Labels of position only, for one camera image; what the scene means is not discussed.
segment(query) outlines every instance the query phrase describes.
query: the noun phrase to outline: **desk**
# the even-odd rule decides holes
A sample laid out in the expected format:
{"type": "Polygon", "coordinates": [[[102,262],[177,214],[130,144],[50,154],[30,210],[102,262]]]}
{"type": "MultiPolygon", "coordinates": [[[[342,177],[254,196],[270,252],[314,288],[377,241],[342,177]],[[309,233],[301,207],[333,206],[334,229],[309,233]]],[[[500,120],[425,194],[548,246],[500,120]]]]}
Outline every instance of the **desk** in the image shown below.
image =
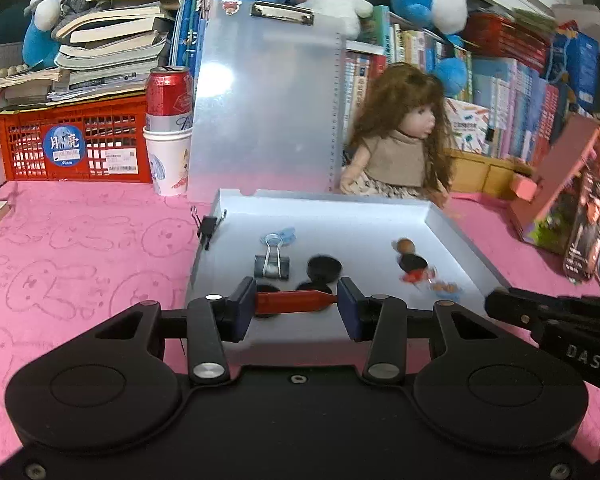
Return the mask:
{"type": "MultiPolygon", "coordinates": [[[[4,411],[4,389],[24,364],[132,304],[184,302],[198,240],[184,197],[154,195],[149,184],[9,182],[11,212],[0,222],[0,462],[19,446],[4,411]]],[[[595,282],[571,285],[560,259],[517,240],[504,210],[452,200],[448,214],[509,280],[543,294],[599,294],[595,282]]],[[[200,215],[208,206],[199,206],[200,215]]],[[[179,341],[165,361],[185,372],[179,341]]],[[[575,446],[595,460],[600,390],[575,446]]]]}

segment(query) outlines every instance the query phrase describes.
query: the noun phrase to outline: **white tray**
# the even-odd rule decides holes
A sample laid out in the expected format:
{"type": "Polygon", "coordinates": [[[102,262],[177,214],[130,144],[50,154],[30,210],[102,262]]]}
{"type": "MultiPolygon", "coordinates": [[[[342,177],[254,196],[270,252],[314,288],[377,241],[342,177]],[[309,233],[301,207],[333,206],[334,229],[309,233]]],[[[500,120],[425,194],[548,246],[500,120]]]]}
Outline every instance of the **white tray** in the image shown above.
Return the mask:
{"type": "MultiPolygon", "coordinates": [[[[308,259],[329,254],[341,261],[341,275],[349,276],[366,296],[389,294],[410,308],[432,310],[439,297],[424,284],[401,280],[404,272],[392,242],[410,238],[416,254],[436,267],[440,280],[460,287],[459,303],[482,316],[485,296],[498,286],[509,286],[458,226],[430,202],[276,191],[243,196],[238,190],[221,189],[212,214],[220,216],[225,209],[226,219],[209,250],[201,245],[196,253],[187,302],[208,294],[230,295],[241,279],[253,275],[254,256],[266,253],[260,237],[288,227],[296,229],[296,241],[281,249],[281,255],[290,258],[288,282],[264,279],[259,283],[295,290],[308,280],[308,259]]],[[[225,348],[228,357],[240,364],[324,364],[327,354],[330,362],[357,362],[366,349],[359,348],[352,357],[351,345],[334,304],[321,312],[253,319],[245,339],[225,348]]]]}

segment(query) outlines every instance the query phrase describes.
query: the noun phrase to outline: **paper cup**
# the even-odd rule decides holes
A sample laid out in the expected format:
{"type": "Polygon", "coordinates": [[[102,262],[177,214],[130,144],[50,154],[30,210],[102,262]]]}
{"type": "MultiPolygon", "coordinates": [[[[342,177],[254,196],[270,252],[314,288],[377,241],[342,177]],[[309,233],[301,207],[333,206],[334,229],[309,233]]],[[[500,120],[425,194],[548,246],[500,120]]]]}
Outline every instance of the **paper cup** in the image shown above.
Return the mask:
{"type": "Polygon", "coordinates": [[[149,132],[144,129],[151,178],[158,195],[174,196],[187,192],[192,130],[149,132]]]}

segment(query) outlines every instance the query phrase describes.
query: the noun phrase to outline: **red can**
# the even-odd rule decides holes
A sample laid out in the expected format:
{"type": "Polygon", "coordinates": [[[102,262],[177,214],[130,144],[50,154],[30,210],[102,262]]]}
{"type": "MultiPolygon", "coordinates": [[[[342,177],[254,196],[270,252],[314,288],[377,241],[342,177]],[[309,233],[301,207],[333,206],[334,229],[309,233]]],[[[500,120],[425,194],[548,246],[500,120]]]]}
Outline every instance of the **red can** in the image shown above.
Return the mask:
{"type": "Polygon", "coordinates": [[[192,125],[193,78],[184,66],[153,68],[146,84],[146,129],[176,132],[192,125]]]}

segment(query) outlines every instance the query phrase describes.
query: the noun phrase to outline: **doll hair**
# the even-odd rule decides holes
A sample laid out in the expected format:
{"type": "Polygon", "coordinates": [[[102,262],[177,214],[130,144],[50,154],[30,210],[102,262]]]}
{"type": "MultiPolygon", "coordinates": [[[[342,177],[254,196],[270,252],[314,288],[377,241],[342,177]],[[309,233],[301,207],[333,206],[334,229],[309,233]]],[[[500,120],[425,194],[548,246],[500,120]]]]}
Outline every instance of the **doll hair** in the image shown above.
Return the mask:
{"type": "Polygon", "coordinates": [[[424,186],[438,189],[438,181],[449,189],[451,127],[446,118],[444,90],[439,79],[407,63],[393,63],[372,81],[360,114],[357,116],[349,145],[356,148],[362,139],[387,137],[402,118],[420,106],[431,106],[436,126],[424,139],[424,186]]]}

